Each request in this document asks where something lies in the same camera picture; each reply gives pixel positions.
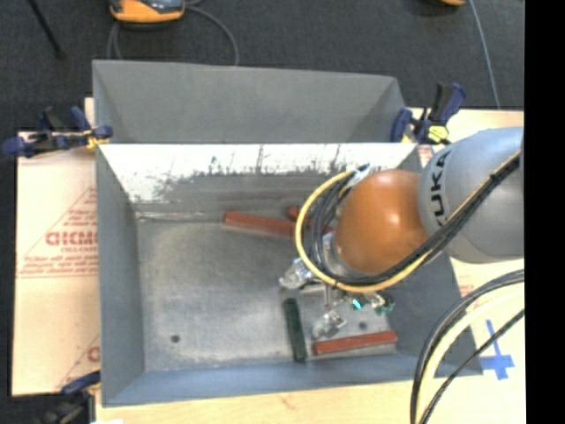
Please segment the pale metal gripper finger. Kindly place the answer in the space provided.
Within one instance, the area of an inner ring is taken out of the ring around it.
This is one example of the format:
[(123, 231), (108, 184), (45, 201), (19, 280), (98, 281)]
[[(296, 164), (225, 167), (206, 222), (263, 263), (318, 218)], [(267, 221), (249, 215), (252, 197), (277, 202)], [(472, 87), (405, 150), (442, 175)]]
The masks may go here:
[(278, 278), (278, 284), (284, 290), (299, 290), (318, 282), (317, 277), (300, 257), (297, 257)]
[(346, 325), (347, 321), (335, 310), (325, 312), (312, 325), (312, 339), (330, 339)]

